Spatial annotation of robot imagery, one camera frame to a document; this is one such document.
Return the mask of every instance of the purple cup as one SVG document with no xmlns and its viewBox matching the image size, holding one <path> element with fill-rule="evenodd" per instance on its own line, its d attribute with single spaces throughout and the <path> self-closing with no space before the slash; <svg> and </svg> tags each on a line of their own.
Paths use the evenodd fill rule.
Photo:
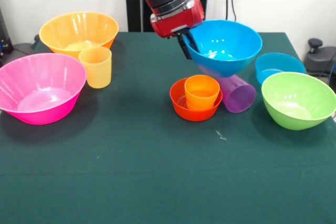
<svg viewBox="0 0 336 224">
<path fill-rule="evenodd" d="M 217 81 L 223 92 L 223 103 L 231 113 L 247 110 L 256 100 L 256 89 L 236 75 L 218 78 Z"/>
</svg>

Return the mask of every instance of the orange bowl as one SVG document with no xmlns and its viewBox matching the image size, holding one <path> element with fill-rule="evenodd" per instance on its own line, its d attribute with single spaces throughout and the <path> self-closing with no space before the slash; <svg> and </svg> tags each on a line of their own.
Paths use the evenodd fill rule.
<svg viewBox="0 0 336 224">
<path fill-rule="evenodd" d="M 175 112 L 185 120 L 192 122 L 201 122 L 211 118 L 217 111 L 223 99 L 223 93 L 220 90 L 217 100 L 212 108 L 203 111 L 189 110 L 186 106 L 184 84 L 188 78 L 175 82 L 170 89 L 170 98 Z"/>
<path fill-rule="evenodd" d="M 119 32 L 117 21 L 97 12 L 75 12 L 57 16 L 39 31 L 40 40 L 55 53 L 78 59 L 90 47 L 110 48 Z"/>
</svg>

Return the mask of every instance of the plastic cup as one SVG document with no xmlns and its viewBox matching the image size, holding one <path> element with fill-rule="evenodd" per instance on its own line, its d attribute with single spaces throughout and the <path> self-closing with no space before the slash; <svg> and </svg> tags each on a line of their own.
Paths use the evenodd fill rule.
<svg viewBox="0 0 336 224">
<path fill-rule="evenodd" d="M 247 110 L 256 100 L 256 89 L 236 75 L 218 78 L 217 81 L 223 92 L 223 103 L 231 113 Z"/>
<path fill-rule="evenodd" d="M 214 78 L 198 74 L 185 81 L 184 90 L 187 108 L 204 111 L 214 106 L 221 89 Z"/>
<path fill-rule="evenodd" d="M 87 72 L 88 85 L 95 89 L 105 88 L 112 78 L 112 52 L 106 47 L 93 47 L 83 50 L 79 61 Z"/>
</svg>

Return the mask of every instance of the orange cup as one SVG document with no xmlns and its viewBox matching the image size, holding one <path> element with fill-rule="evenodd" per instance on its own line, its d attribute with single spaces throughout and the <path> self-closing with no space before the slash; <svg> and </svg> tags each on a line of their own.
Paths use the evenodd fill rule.
<svg viewBox="0 0 336 224">
<path fill-rule="evenodd" d="M 212 108 L 220 88 L 218 81 L 210 76 L 198 74 L 189 77 L 184 83 L 187 108 L 195 111 Z"/>
</svg>

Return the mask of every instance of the bowl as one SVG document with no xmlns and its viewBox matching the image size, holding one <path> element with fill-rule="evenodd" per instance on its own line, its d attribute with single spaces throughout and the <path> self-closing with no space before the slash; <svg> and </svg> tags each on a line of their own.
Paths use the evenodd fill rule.
<svg viewBox="0 0 336 224">
<path fill-rule="evenodd" d="M 34 125 L 70 113 L 86 83 L 84 66 L 61 54 L 35 54 L 0 68 L 0 110 Z"/>
<path fill-rule="evenodd" d="M 46 22 L 39 31 L 39 38 L 51 51 L 78 59 L 84 49 L 110 48 L 118 31 L 117 21 L 105 14 L 75 12 Z"/>
<path fill-rule="evenodd" d="M 272 74 L 280 72 L 306 73 L 303 63 L 291 55 L 271 52 L 261 55 L 255 62 L 257 80 L 262 84 Z"/>
<path fill-rule="evenodd" d="M 262 39 L 251 28 L 228 20 L 206 20 L 190 30 L 195 51 L 184 35 L 188 52 L 201 71 L 215 78 L 230 77 L 245 69 L 262 48 Z"/>
<path fill-rule="evenodd" d="M 289 130 L 305 130 L 324 122 L 336 111 L 336 94 L 319 79 L 304 73 L 281 72 L 261 86 L 270 116 Z"/>
<path fill-rule="evenodd" d="M 189 110 L 186 106 L 186 98 L 184 92 L 184 85 L 187 79 L 188 78 L 184 78 L 175 82 L 170 89 L 170 98 L 172 100 L 175 112 L 181 118 L 187 121 L 201 122 L 208 120 L 216 113 L 218 106 L 222 101 L 223 98 L 222 91 L 219 92 L 217 100 L 212 108 L 203 111 Z"/>
</svg>

